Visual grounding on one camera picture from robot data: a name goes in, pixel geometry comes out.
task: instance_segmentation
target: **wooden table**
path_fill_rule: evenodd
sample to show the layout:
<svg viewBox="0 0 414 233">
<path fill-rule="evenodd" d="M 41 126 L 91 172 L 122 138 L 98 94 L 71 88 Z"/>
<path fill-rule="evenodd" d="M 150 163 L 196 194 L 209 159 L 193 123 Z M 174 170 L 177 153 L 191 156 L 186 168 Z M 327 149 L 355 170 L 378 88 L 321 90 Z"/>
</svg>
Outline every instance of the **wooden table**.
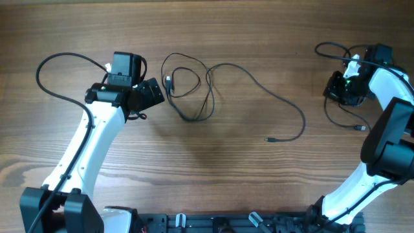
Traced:
<svg viewBox="0 0 414 233">
<path fill-rule="evenodd" d="M 357 167 L 367 132 L 338 128 L 323 113 L 322 91 L 341 63 L 318 57 L 314 46 L 337 41 L 351 46 L 385 43 L 396 62 L 413 73 L 412 1 L 220 1 L 0 8 L 0 232 L 22 232 L 19 197 L 39 187 L 57 165 L 82 110 L 53 98 L 36 85 L 39 63 L 57 52 L 77 52 L 101 64 L 114 51 L 148 61 L 147 77 L 160 81 L 160 66 L 182 52 L 207 66 L 231 62 L 248 69 L 271 91 L 306 114 L 301 128 L 291 106 L 266 94 L 243 72 L 223 67 L 213 74 L 216 110 L 211 119 L 184 122 L 164 102 L 145 111 L 147 120 L 127 122 L 105 158 L 93 201 L 130 206 L 140 213 L 207 214 L 305 210 L 337 188 Z M 341 54 L 342 51 L 330 50 Z M 182 58 L 166 64 L 202 67 Z M 195 84 L 177 74 L 177 92 Z M 43 84 L 83 101 L 103 72 L 79 58 L 56 58 L 41 72 Z M 207 92 L 176 100 L 193 115 Z M 332 117 L 360 123 L 329 102 Z M 352 109 L 374 124 L 376 101 Z M 367 232 L 411 232 L 414 185 L 387 192 L 364 209 Z"/>
</svg>

